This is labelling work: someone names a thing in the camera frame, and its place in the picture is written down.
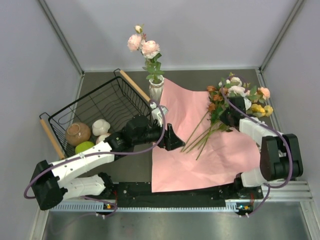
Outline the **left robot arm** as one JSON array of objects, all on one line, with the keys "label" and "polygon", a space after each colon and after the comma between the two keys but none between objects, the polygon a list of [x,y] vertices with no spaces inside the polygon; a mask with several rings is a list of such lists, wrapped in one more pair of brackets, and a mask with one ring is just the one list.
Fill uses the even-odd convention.
[{"label": "left robot arm", "polygon": [[122,130],[83,152],[52,163],[46,160],[39,162],[30,180],[39,208],[50,210],[64,200],[78,197],[106,200],[115,193],[111,177],[103,172],[89,177],[82,175],[101,165],[134,155],[135,146],[148,143],[167,151],[185,146],[170,123],[163,126],[154,120],[150,124],[147,117],[138,114]]}]

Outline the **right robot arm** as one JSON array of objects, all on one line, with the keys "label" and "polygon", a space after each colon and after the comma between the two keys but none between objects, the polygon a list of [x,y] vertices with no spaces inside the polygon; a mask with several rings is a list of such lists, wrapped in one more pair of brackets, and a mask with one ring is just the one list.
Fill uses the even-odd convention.
[{"label": "right robot arm", "polygon": [[300,177],[304,172],[298,137],[283,134],[267,126],[258,118],[245,113],[245,99],[241,96],[228,98],[229,106],[219,119],[228,127],[233,127],[251,137],[260,147],[259,166],[242,173],[234,179],[233,192],[245,198],[253,187],[270,181]]}]

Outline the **pink rose stem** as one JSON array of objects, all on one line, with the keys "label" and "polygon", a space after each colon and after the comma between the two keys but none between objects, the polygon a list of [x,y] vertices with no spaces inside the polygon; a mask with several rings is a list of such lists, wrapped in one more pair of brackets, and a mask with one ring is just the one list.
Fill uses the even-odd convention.
[{"label": "pink rose stem", "polygon": [[162,56],[160,45],[154,40],[147,40],[144,33],[144,25],[134,26],[135,34],[131,35],[127,41],[127,47],[131,52],[139,52],[144,58],[143,70],[148,72],[146,77],[152,84],[160,84],[164,71],[161,70],[159,58]]}]

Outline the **brown glass jar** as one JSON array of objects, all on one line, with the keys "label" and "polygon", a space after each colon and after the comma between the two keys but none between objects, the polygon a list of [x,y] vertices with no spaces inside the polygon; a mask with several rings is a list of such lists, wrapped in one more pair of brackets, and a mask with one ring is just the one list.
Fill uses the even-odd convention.
[{"label": "brown glass jar", "polygon": [[88,141],[90,137],[91,129],[83,122],[75,122],[71,124],[65,132],[67,143],[73,147]]}]

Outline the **white ceramic bowl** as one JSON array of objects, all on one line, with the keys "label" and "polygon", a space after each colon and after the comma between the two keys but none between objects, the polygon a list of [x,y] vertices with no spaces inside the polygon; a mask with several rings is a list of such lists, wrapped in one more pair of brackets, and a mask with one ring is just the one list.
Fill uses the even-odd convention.
[{"label": "white ceramic bowl", "polygon": [[98,119],[92,124],[92,133],[94,136],[105,135],[109,132],[111,125],[104,119]]}]

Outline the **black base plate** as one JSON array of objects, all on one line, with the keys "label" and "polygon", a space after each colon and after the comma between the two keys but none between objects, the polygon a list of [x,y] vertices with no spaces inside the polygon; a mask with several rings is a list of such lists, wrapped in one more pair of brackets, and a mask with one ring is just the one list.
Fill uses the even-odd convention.
[{"label": "black base plate", "polygon": [[150,182],[119,182],[114,183],[111,190],[103,191],[98,196],[93,196],[95,199],[109,199],[119,200],[122,197],[162,197],[162,196],[207,196],[215,199],[244,199],[244,200],[260,200],[263,198],[263,191],[261,187],[250,187],[236,190],[232,183],[221,186],[207,187],[192,190],[179,191],[165,191],[152,192],[152,185]]}]

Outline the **pink wrapping paper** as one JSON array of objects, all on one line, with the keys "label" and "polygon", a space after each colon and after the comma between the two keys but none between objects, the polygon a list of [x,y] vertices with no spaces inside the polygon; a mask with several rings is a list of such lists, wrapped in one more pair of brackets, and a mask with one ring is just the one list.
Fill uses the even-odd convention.
[{"label": "pink wrapping paper", "polygon": [[[207,91],[191,91],[165,79],[160,100],[168,108],[166,122],[187,145],[210,127],[205,113],[209,106]],[[152,151],[151,190],[175,192],[203,189],[232,183],[238,173],[260,165],[260,151],[252,138],[237,130],[217,131],[205,146],[183,151]]]}]

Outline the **mixed artificial flower bunch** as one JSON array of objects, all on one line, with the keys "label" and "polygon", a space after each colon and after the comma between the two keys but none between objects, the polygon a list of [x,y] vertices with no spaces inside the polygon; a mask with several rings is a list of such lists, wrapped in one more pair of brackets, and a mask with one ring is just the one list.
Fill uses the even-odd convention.
[{"label": "mixed artificial flower bunch", "polygon": [[256,119],[270,117],[274,109],[267,101],[271,97],[267,87],[258,87],[230,73],[216,85],[207,86],[208,105],[204,115],[186,140],[181,152],[199,150],[201,156],[211,135],[216,132],[232,132],[239,128],[243,112]]}]

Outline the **white ribbed ceramic vase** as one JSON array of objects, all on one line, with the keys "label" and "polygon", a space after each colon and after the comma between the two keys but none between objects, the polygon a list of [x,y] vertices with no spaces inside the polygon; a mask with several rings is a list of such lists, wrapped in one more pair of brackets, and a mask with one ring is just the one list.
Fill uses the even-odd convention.
[{"label": "white ribbed ceramic vase", "polygon": [[154,83],[153,79],[149,80],[149,95],[150,98],[157,103],[160,103],[163,89],[164,89],[164,82],[165,78],[162,75],[157,76],[158,81]]}]

